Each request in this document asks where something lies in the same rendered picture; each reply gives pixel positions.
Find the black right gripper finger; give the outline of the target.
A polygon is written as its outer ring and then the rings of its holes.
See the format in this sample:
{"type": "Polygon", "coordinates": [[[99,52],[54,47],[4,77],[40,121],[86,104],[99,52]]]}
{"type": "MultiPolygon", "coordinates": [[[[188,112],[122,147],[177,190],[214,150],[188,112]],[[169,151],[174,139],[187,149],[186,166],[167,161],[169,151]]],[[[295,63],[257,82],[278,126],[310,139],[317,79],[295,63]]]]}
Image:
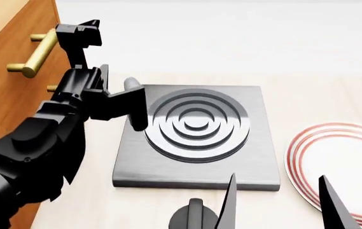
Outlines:
{"type": "Polygon", "coordinates": [[[215,229],[235,229],[237,182],[232,174],[215,229]]]}
{"type": "Polygon", "coordinates": [[[362,229],[325,175],[319,177],[319,201],[324,229],[362,229]]]}

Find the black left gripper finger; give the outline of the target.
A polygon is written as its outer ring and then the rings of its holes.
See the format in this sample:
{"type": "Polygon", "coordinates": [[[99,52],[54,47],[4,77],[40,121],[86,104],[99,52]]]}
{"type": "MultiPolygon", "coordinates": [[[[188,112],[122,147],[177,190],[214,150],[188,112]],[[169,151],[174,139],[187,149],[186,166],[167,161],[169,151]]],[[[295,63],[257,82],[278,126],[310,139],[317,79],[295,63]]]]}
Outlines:
{"type": "Polygon", "coordinates": [[[143,131],[148,127],[146,93],[143,86],[108,95],[107,109],[108,120],[127,115],[135,131],[143,131]]]}
{"type": "Polygon", "coordinates": [[[56,34],[60,47],[66,52],[71,68],[88,69],[83,49],[101,46],[100,20],[89,20],[78,25],[58,24],[56,34]]]}

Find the wooden cabinet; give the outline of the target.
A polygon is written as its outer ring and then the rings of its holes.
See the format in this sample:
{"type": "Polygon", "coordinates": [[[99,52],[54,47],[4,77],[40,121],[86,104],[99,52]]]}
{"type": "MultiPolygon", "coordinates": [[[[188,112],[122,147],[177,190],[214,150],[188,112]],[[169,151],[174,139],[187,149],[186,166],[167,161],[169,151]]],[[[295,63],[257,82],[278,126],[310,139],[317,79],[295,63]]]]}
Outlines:
{"type": "Polygon", "coordinates": [[[48,85],[59,83],[72,68],[60,46],[52,49],[35,78],[6,70],[7,64],[27,62],[37,43],[31,34],[44,34],[60,22],[56,0],[0,0],[0,137],[32,116],[51,97],[48,85]]]}

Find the light grey stove knob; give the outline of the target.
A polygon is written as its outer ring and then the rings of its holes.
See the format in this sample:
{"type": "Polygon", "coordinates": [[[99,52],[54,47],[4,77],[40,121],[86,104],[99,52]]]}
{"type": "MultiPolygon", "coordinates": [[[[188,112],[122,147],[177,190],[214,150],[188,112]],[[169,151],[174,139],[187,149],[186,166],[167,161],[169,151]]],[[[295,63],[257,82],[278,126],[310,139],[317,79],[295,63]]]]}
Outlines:
{"type": "Polygon", "coordinates": [[[138,80],[133,77],[127,78],[124,81],[123,86],[124,86],[125,91],[134,91],[134,90],[138,90],[142,87],[142,85],[138,82],[138,80]]]}

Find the dark grey stove knob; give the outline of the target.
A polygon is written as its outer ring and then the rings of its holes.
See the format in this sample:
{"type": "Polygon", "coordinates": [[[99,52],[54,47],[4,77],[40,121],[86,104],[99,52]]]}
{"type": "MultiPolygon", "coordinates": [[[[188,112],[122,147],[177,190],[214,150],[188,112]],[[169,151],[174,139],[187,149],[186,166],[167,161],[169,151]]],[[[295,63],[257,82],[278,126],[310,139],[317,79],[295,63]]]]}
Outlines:
{"type": "Polygon", "coordinates": [[[215,229],[217,221],[216,213],[204,206],[202,199],[191,198],[172,215],[169,229],[215,229]]]}

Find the grey stove plate with rings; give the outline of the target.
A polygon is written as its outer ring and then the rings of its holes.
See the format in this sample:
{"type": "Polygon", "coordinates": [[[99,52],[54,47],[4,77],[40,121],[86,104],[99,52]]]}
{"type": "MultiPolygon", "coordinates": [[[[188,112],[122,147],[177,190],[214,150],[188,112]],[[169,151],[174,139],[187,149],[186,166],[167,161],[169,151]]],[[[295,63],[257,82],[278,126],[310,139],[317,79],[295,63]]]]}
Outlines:
{"type": "Polygon", "coordinates": [[[123,129],[113,185],[277,191],[281,181],[261,88],[146,85],[148,127],[123,129]]]}

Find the white plate with red rings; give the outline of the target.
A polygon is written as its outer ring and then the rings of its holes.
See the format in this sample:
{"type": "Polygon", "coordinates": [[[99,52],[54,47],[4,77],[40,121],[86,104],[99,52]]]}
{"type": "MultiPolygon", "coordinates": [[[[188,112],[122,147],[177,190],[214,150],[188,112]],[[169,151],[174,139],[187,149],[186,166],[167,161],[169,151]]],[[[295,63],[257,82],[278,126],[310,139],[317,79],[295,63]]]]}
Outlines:
{"type": "Polygon", "coordinates": [[[295,190],[315,209],[321,208],[318,179],[325,175],[362,227],[362,125],[307,127],[288,145],[284,164],[295,190]]]}

